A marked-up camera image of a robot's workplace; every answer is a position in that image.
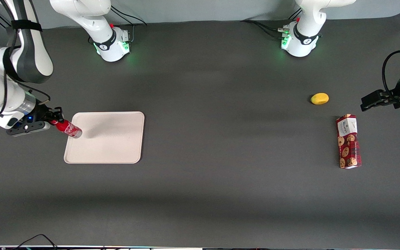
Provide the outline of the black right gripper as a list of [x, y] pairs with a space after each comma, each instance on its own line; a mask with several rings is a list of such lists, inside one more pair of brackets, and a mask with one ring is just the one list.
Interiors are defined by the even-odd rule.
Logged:
[[49, 122], [53, 126], [64, 125], [64, 117], [61, 107], [49, 108], [45, 104], [36, 104], [33, 111], [29, 113], [29, 123], [38, 121]]

